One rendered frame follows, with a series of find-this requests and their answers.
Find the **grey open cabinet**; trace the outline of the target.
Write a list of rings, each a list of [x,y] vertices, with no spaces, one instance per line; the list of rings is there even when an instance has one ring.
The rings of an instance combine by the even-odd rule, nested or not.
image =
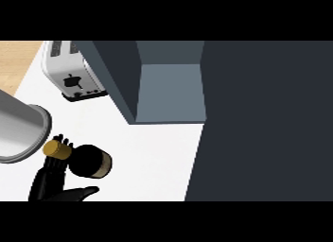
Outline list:
[[[201,41],[78,41],[128,124],[201,124]]]

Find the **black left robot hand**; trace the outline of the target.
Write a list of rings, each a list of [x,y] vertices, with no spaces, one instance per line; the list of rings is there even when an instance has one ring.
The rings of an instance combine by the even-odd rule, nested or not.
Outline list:
[[[52,140],[74,147],[61,134]],[[69,170],[66,164],[44,155],[44,163],[31,185],[29,201],[83,201],[87,196],[99,191],[96,186],[63,190],[66,170]]]

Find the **dark grey cabinet door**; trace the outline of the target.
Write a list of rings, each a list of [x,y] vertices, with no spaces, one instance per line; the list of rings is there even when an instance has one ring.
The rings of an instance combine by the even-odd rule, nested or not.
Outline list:
[[[333,200],[333,42],[208,42],[189,200]]]

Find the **grey cylindrical appliance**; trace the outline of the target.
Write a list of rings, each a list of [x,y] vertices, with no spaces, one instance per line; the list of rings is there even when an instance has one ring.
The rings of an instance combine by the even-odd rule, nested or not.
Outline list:
[[[25,160],[40,149],[52,130],[52,116],[0,90],[0,164]]]

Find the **dark wine bottle gold cap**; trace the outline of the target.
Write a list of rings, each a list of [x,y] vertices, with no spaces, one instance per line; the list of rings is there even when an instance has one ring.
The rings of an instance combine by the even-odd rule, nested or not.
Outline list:
[[[41,152],[47,157],[62,161],[78,177],[102,179],[111,172],[112,157],[93,145],[69,147],[62,142],[50,140]]]

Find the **silver toaster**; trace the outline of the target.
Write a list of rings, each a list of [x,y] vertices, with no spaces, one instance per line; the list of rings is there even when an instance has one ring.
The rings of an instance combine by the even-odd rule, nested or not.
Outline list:
[[[41,72],[69,102],[108,94],[72,41],[44,41]]]

